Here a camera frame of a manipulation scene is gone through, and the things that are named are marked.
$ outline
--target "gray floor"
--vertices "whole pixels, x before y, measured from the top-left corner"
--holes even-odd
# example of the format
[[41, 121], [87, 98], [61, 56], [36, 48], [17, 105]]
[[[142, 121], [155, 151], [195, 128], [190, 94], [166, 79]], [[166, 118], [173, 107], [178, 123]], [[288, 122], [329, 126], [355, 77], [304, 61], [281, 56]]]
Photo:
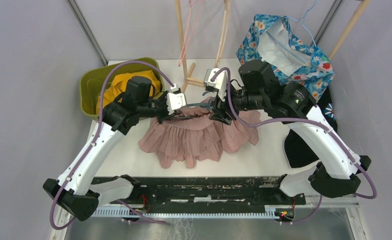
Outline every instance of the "gray floor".
[[[311, 209], [296, 209], [296, 219]], [[346, 210], [321, 209], [312, 219], [282, 225], [270, 219], [163, 219], [171, 225], [128, 225], [117, 218], [92, 217], [69, 227], [69, 240], [351, 240]]]

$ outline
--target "black fabric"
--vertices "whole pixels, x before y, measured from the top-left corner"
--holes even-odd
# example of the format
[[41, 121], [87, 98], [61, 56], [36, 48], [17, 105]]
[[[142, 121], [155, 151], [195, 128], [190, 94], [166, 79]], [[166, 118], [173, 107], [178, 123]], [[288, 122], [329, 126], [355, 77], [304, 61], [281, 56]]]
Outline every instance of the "black fabric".
[[[330, 89], [327, 88], [322, 97], [319, 99], [318, 106], [322, 112], [324, 112], [324, 109], [330, 103], [332, 103], [331, 94]], [[337, 132], [337, 122], [327, 115], [324, 115], [324, 117], [331, 127], [333, 127], [334, 131]], [[284, 150], [291, 168], [301, 168], [319, 159], [306, 142], [293, 130], [290, 130], [286, 140], [284, 141]]]

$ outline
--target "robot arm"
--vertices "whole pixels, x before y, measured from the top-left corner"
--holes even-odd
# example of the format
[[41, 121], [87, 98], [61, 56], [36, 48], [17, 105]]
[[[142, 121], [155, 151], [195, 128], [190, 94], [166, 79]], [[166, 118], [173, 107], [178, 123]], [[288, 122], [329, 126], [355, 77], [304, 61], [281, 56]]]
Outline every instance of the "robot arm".
[[92, 185], [91, 182], [112, 149], [127, 135], [140, 118], [158, 118], [162, 121], [175, 110], [186, 105], [186, 99], [178, 88], [163, 92], [158, 99], [149, 98], [151, 81], [133, 77], [126, 91], [103, 109], [103, 122], [97, 123], [90, 140], [84, 145], [71, 165], [57, 178], [47, 179], [44, 190], [57, 203], [80, 221], [89, 218], [97, 207], [130, 196], [138, 184], [124, 175], [113, 181]]
[[[204, 80], [207, 91], [217, 92], [210, 119], [230, 125], [236, 118], [231, 111], [228, 98], [225, 97], [226, 75], [221, 72], [212, 79], [218, 70], [218, 68], [208, 70]], [[239, 74], [244, 86], [242, 89], [231, 86], [232, 107], [237, 114], [239, 111], [264, 110], [274, 119], [310, 120], [321, 123], [329, 129], [325, 132], [319, 126], [306, 123], [308, 121], [283, 122], [308, 144], [321, 162], [309, 170], [284, 175], [280, 184], [281, 191], [290, 197], [300, 193], [322, 194], [329, 198], [354, 194], [361, 183], [356, 176], [359, 171], [355, 164], [367, 170], [371, 160], [368, 156], [359, 156], [344, 144], [325, 120], [309, 91], [297, 82], [281, 86], [272, 66], [260, 60], [243, 64], [239, 68]], [[330, 132], [348, 149], [354, 162], [348, 158]]]

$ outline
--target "red flower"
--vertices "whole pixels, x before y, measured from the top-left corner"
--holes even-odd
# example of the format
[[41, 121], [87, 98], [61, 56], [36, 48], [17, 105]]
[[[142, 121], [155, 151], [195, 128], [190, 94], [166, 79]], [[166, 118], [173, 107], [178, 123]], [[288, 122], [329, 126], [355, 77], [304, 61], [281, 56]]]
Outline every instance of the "red flower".
[[327, 63], [324, 63], [324, 64], [322, 65], [322, 67], [325, 68], [325, 69], [330, 69], [330, 68], [331, 68], [331, 64], [329, 64], [329, 63], [327, 62]]

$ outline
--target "white table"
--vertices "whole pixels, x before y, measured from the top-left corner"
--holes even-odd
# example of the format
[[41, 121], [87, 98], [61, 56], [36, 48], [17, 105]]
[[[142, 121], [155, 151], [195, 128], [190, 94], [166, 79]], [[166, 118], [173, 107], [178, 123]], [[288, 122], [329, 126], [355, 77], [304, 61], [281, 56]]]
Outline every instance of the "white table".
[[[116, 64], [122, 61], [110, 61]], [[203, 79], [206, 70], [212, 68], [214, 59], [190, 59], [196, 63], [193, 76]], [[177, 85], [184, 83], [182, 69], [178, 66], [178, 60], [158, 60], [160, 69]], [[238, 68], [240, 63], [237, 59], [222, 59], [221, 67], [227, 66], [231, 70], [231, 78], [240, 81]], [[204, 89], [189, 85], [186, 97], [189, 103], [203, 100]], [[262, 112], [261, 119], [269, 117]], [[224, 152], [221, 160], [198, 161], [195, 168], [188, 169], [185, 162], [175, 161], [168, 169], [160, 166], [159, 160], [154, 153], [145, 153], [138, 147], [138, 141], [144, 136], [149, 128], [150, 119], [144, 119], [134, 126], [127, 136], [109, 154], [96, 177], [120, 176], [128, 174], [133, 177], [252, 177], [252, 176], [280, 176], [293, 174], [309, 169], [316, 163], [304, 168], [290, 168], [284, 153], [284, 139], [289, 129], [281, 123], [272, 123], [258, 128], [259, 142], [256, 146], [246, 143], [237, 153]], [[93, 131], [95, 122], [92, 123], [90, 133]]]

